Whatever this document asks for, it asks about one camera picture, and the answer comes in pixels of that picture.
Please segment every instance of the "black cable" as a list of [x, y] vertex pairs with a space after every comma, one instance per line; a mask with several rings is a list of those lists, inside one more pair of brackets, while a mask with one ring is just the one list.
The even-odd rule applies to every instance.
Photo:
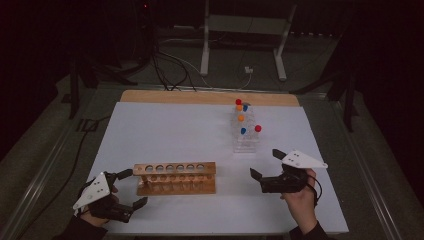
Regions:
[[159, 81], [162, 83], [162, 85], [165, 88], [165, 90], [166, 91], [169, 91], [168, 85], [166, 84], [167, 79], [166, 78], [164, 79], [163, 76], [161, 76], [161, 73], [159, 72], [159, 70], [161, 70], [161, 69], [159, 68], [159, 65], [157, 63], [157, 59], [156, 59], [154, 53], [152, 54], [152, 60], [153, 60], [153, 68], [156, 71], [156, 75], [158, 76]]
[[315, 58], [313, 58], [312, 60], [308, 61], [307, 63], [303, 64], [301, 67], [296, 68], [295, 70], [288, 72], [287, 73], [287, 78], [291, 78], [293, 76], [293, 74], [302, 71], [304, 68], [306, 68], [307, 66], [315, 63], [316, 61], [318, 61], [318, 59], [324, 55], [324, 53], [327, 52], [328, 48], [330, 47], [331, 43], [333, 42], [333, 39], [330, 39], [329, 43], [327, 44], [327, 46], [325, 47], [325, 49], [320, 52]]
[[85, 211], [81, 211], [81, 209], [78, 209], [77, 217], [81, 217], [82, 215], [88, 213], [89, 211], [90, 211], [90, 209], [87, 209]]
[[173, 63], [175, 63], [175, 64], [179, 65], [179, 66], [180, 66], [180, 67], [184, 70], [184, 73], [185, 73], [185, 77], [184, 77], [184, 79], [183, 79], [183, 80], [181, 80], [180, 82], [178, 82], [176, 85], [180, 85], [180, 84], [182, 84], [182, 83], [183, 83], [183, 82], [187, 79], [187, 77], [188, 77], [191, 87], [192, 87], [192, 88], [193, 88], [193, 90], [196, 92], [196, 88], [195, 88], [195, 87], [194, 87], [194, 85], [193, 85], [193, 82], [192, 82], [192, 80], [191, 80], [190, 73], [189, 73], [189, 71], [187, 70], [187, 68], [184, 66], [184, 63], [183, 63], [180, 59], [178, 59], [178, 58], [176, 58], [176, 57], [174, 57], [174, 56], [171, 56], [171, 55], [169, 55], [169, 54], [166, 54], [166, 53], [164, 53], [164, 52], [159, 51], [158, 53], [159, 53], [159, 54], [161, 54], [161, 55], [164, 55], [164, 56], [166, 56], [166, 57], [168, 57], [168, 58], [173, 59], [173, 60], [174, 60], [174, 61], [176, 61], [176, 62], [174, 62], [174, 61], [171, 61], [171, 62], [173, 62]]
[[272, 74], [269, 72], [269, 70], [268, 70], [268, 68], [266, 68], [265, 66], [262, 66], [261, 64], [259, 64], [259, 63], [254, 63], [253, 65], [252, 65], [252, 67], [260, 67], [260, 68], [263, 68], [264, 70], [265, 70], [265, 73], [268, 75], [268, 77], [275, 83], [275, 85], [278, 87], [278, 90], [280, 90], [280, 91], [282, 91], [282, 89], [281, 89], [281, 86], [280, 85], [285, 85], [285, 83], [286, 83], [286, 81], [284, 81], [284, 82], [281, 82], [281, 81], [279, 81], [278, 79], [276, 79], [276, 78], [274, 78], [273, 76], [272, 76]]
[[321, 186], [321, 183], [316, 178], [312, 177], [311, 175], [308, 175], [308, 177], [312, 178], [316, 183], [318, 183], [318, 186], [319, 186], [319, 195], [317, 197], [317, 201], [318, 201], [321, 198], [321, 195], [322, 195], [322, 186]]
[[87, 137], [88, 133], [90, 132], [91, 129], [96, 129], [98, 124], [103, 121], [110, 118], [110, 116], [101, 118], [99, 120], [92, 120], [92, 119], [88, 119], [91, 121], [94, 121], [94, 123], [84, 132], [84, 136], [81, 138], [80, 144], [78, 146], [78, 150], [77, 150], [77, 154], [75, 156], [74, 159], [74, 164], [72, 166], [71, 172], [68, 175], [68, 178], [65, 180], [65, 182], [62, 184], [62, 186], [60, 187], [59, 191], [53, 196], [53, 198], [38, 212], [38, 214], [36, 214], [35, 218], [28, 223], [28, 225], [22, 230], [22, 232], [18, 235], [18, 237], [16, 238], [17, 240], [21, 239], [23, 237], [23, 235], [26, 233], [26, 231], [28, 231], [28, 229], [32, 226], [32, 224], [34, 224], [35, 221], [38, 220], [38, 218], [44, 213], [44, 211], [47, 210], [47, 208], [50, 207], [50, 205], [56, 200], [57, 197], [59, 197], [59, 195], [62, 193], [62, 191], [65, 189], [65, 186], [69, 183], [69, 181], [71, 180], [75, 169], [77, 167], [78, 164], [78, 160], [79, 160], [79, 155], [81, 153], [81, 149], [82, 149], [82, 145], [84, 143], [85, 138]]
[[[217, 39], [210, 39], [210, 40], [208, 40], [208, 42], [210, 43], [210, 44], [213, 44], [213, 43], [218, 43], [218, 45], [219, 45], [219, 42], [226, 36], [227, 34], [226, 33], [224, 33], [224, 34], [222, 34], [222, 36], [220, 36], [220, 37], [218, 37]], [[167, 39], [165, 39], [165, 40], [163, 40], [163, 41], [160, 41], [159, 42], [159, 45], [163, 45], [163, 44], [165, 44], [165, 43], [168, 43], [168, 42], [203, 42], [204, 41], [204, 39], [203, 38], [167, 38]]]
[[179, 65], [181, 68], [183, 68], [183, 71], [184, 71], [184, 73], [185, 73], [185, 76], [183, 77], [183, 79], [182, 80], [180, 80], [180, 81], [178, 81], [177, 83], [175, 83], [175, 84], [172, 84], [172, 88], [171, 88], [171, 91], [173, 91], [175, 88], [177, 88], [178, 90], [180, 90], [179, 88], [178, 88], [178, 85], [180, 85], [180, 84], [182, 84], [186, 79], [187, 79], [187, 75], [188, 75], [188, 72], [187, 72], [187, 69], [185, 69], [185, 67], [184, 66], [182, 66], [182, 64], [181, 63], [178, 63], [178, 62], [175, 62], [175, 61], [172, 61], [171, 59], [167, 59], [167, 58], [164, 58], [164, 57], [160, 57], [160, 56], [157, 56], [158, 58], [160, 58], [160, 59], [162, 59], [162, 60], [164, 60], [164, 61], [168, 61], [168, 62], [171, 62], [171, 63], [174, 63], [174, 64], [177, 64], [177, 65]]
[[307, 183], [306, 186], [310, 188], [312, 192], [314, 193], [314, 207], [316, 207], [318, 205], [317, 190], [315, 190], [315, 188], [312, 187], [309, 183]]
[[195, 37], [195, 36], [197, 36], [197, 35], [199, 35], [199, 36], [203, 36], [203, 32], [204, 32], [204, 29], [203, 28], [199, 28], [199, 29], [195, 29], [195, 31], [196, 32], [194, 32], [194, 33], [187, 33], [187, 34], [183, 34], [183, 35], [168, 35], [168, 36], [166, 36], [166, 35], [162, 35], [162, 36], [159, 36], [158, 37], [158, 39], [175, 39], [175, 38], [180, 38], [180, 39], [184, 39], [184, 38], [188, 38], [188, 37]]
[[144, 68], [146, 68], [147, 63], [149, 63], [149, 60], [140, 60], [137, 66], [118, 71], [117, 73], [122, 75], [123, 77], [130, 77], [136, 73], [141, 72]]

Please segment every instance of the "sleeve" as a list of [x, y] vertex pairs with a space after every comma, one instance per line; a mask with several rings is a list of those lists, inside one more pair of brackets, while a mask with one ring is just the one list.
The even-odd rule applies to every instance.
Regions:
[[319, 222], [317, 225], [307, 234], [303, 235], [302, 231], [300, 231], [299, 227], [290, 231], [290, 238], [292, 240], [331, 240], [333, 238], [329, 238], [327, 234], [322, 229]]
[[72, 216], [65, 231], [53, 237], [52, 240], [100, 240], [106, 235], [107, 230], [91, 225], [90, 223]]

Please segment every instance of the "dark background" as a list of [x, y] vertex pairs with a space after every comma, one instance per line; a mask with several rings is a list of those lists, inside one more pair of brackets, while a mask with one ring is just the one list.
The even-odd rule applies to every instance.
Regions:
[[[69, 74], [72, 50], [82, 46], [104, 63], [115, 65], [126, 55], [128, 50], [122, 48], [126, 40], [122, 36], [126, 39], [136, 36], [117, 34], [117, 29], [125, 31], [122, 22], [116, 27], [117, 23], [105, 21], [110, 16], [99, 8], [105, 2], [114, 3], [101, 0], [1, 3], [0, 158], [55, 98], [55, 83]], [[240, 2], [248, 2], [249, 7], [238, 7], [237, 14], [280, 14], [280, 11], [262, 11], [259, 1], [211, 2], [215, 2], [211, 9], [222, 13], [228, 9], [234, 11], [235, 5], [245, 5]], [[355, 76], [356, 89], [363, 93], [367, 107], [424, 204], [423, 4], [365, 0], [298, 3], [293, 33], [339, 38], [324, 75], [344, 69]], [[158, 0], [149, 4], [155, 9], [153, 20], [161, 27], [174, 24], [199, 27], [203, 22], [202, 1]], [[127, 10], [123, 9], [121, 13], [125, 16]], [[141, 19], [145, 17], [142, 12], [138, 14]]]

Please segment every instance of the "white stand leg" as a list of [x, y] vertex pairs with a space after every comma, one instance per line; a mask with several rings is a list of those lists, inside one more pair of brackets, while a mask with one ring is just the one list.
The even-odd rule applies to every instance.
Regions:
[[281, 54], [283, 53], [284, 45], [286, 44], [287, 37], [289, 36], [291, 22], [293, 20], [294, 13], [296, 11], [296, 5], [292, 6], [290, 16], [287, 19], [286, 27], [284, 28], [283, 35], [281, 36], [281, 42], [278, 49], [274, 49], [274, 59], [275, 66], [277, 67], [278, 79], [280, 81], [286, 81], [287, 75], [286, 70], [284, 69], [283, 59], [281, 58]]
[[207, 76], [209, 68], [209, 0], [205, 1], [205, 31], [200, 75]]

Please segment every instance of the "metal stand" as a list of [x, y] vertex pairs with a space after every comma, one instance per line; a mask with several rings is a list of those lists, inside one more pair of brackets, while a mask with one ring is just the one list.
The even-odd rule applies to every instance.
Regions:
[[[209, 31], [226, 31], [226, 32], [247, 32], [247, 33], [262, 33], [262, 34], [283, 34], [278, 48], [274, 49], [275, 65], [277, 67], [278, 79], [280, 81], [287, 80], [286, 71], [284, 69], [281, 54], [283, 53], [284, 45], [290, 32], [291, 23], [296, 12], [295, 4], [292, 5], [291, 11], [287, 19], [266, 19], [266, 18], [247, 18], [247, 17], [230, 17], [211, 15], [209, 13], [209, 0], [205, 1], [205, 30], [203, 38], [203, 53], [202, 62], [200, 65], [200, 74], [208, 75], [209, 66]], [[247, 31], [243, 31], [242, 27], [248, 25]]]

